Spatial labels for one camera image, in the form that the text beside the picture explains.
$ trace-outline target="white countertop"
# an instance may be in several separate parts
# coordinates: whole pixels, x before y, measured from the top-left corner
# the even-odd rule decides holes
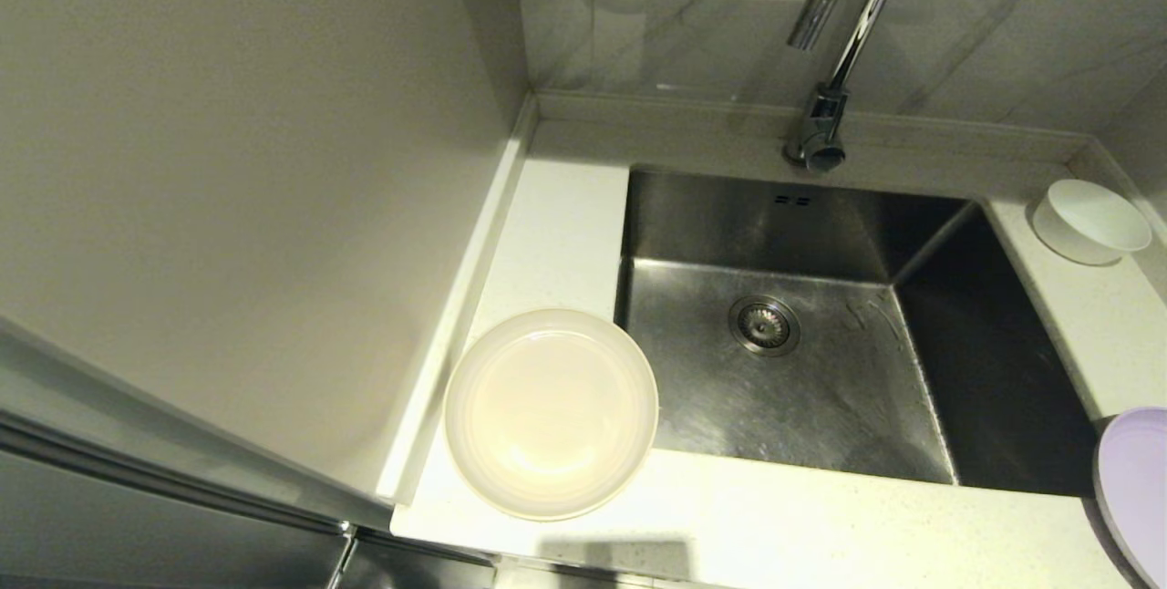
[[[468,343],[543,307],[612,318],[631,161],[799,181],[763,138],[541,122]],[[721,154],[700,153],[718,148]],[[1086,268],[1032,234],[1055,161],[858,148],[829,185],[976,197],[1053,324],[1092,418],[1167,405],[1167,307],[1130,260]],[[728,587],[1126,587],[1076,498],[652,450],[612,503],[537,524],[462,483],[441,432],[393,534]]]

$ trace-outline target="sink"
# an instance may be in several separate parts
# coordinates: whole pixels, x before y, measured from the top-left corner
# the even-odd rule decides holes
[[[635,169],[617,293],[658,448],[1093,493],[1095,428],[976,203]]]

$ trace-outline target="faucet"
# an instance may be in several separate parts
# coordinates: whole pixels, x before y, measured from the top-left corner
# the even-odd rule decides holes
[[[812,49],[836,2],[838,0],[806,0],[787,43],[801,50]],[[784,156],[794,164],[824,174],[846,160],[843,140],[839,140],[839,124],[843,124],[843,108],[847,104],[847,77],[885,2],[887,0],[867,0],[830,82],[822,82],[815,87],[806,110],[783,148]]]

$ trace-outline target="white bowl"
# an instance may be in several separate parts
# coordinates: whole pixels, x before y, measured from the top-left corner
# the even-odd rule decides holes
[[[483,500],[559,520],[624,489],[652,448],[657,411],[652,369],[624,330],[580,311],[530,311],[462,357],[446,390],[446,441]]]
[[[1085,265],[1110,264],[1151,244],[1151,227],[1138,208],[1078,178],[1064,178],[1046,190],[1033,227],[1054,252]]]

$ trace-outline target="sink drain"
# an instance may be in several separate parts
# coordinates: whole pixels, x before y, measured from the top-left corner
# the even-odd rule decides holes
[[[798,344],[798,320],[790,307],[763,294],[739,299],[729,309],[729,331],[762,357],[790,353]]]

